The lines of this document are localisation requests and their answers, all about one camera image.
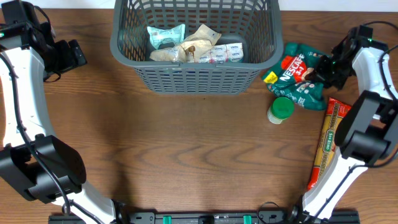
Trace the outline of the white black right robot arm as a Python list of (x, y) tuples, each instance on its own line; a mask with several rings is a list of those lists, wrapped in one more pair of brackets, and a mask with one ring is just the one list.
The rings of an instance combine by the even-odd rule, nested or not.
[(322, 56), (309, 78), (341, 89), (348, 77), (358, 80), (359, 98), (339, 123), (335, 154), (318, 182), (304, 193), (289, 223), (326, 223), (350, 185), (368, 169), (382, 168), (397, 157), (397, 91), (389, 71), (391, 49), (373, 39), (363, 24)]

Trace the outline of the green lidded jar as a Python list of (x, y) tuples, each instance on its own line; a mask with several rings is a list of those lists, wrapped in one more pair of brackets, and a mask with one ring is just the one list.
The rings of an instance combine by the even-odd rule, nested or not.
[(267, 110), (267, 118), (273, 124), (281, 124), (294, 112), (294, 102), (286, 97), (278, 97)]

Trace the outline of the beige paper pouch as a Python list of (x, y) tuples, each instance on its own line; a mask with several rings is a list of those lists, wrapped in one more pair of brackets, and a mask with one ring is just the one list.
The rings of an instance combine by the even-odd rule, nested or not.
[(221, 34), (202, 24), (198, 30), (189, 35), (182, 43), (174, 47), (155, 50), (149, 58), (154, 61), (166, 62), (198, 62), (199, 58), (209, 52), (219, 41)]

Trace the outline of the pale green tissue packet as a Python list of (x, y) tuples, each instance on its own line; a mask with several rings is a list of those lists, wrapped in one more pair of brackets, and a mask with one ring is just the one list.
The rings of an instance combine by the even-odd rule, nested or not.
[(173, 43), (178, 45), (185, 39), (185, 24), (180, 24), (171, 29), (159, 29), (147, 27), (149, 40), (152, 46), (157, 50), (162, 44)]

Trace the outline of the red spaghetti packet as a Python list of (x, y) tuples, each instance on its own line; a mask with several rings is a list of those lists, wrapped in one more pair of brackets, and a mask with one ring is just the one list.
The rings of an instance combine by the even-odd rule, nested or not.
[(332, 160), (336, 149), (334, 138), (337, 127), (350, 109), (350, 105), (329, 98), (307, 190), (315, 186)]

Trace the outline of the white Kleenex tissue multipack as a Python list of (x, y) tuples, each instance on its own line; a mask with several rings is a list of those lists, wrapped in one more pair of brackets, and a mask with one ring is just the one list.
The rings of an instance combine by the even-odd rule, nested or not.
[(243, 62), (244, 52), (242, 43), (216, 45), (201, 55), (198, 63), (240, 63)]

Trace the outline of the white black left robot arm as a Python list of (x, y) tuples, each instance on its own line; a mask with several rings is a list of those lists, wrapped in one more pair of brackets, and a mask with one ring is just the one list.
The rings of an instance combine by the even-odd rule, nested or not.
[(59, 140), (49, 118), (44, 83), (86, 64), (78, 42), (56, 41), (50, 20), (40, 22), (42, 9), (27, 1), (1, 10), (1, 178), (26, 200), (58, 205), (85, 223), (127, 223), (122, 205), (87, 181), (80, 154)]

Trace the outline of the green Nescafe coffee bag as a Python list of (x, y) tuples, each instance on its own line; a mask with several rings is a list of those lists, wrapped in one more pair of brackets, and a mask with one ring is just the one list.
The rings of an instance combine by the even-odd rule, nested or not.
[(268, 69), (262, 81), (276, 97), (286, 97), (307, 110), (323, 111), (327, 107), (324, 84), (309, 78), (322, 56), (323, 52), (309, 45), (289, 42), (281, 59)]

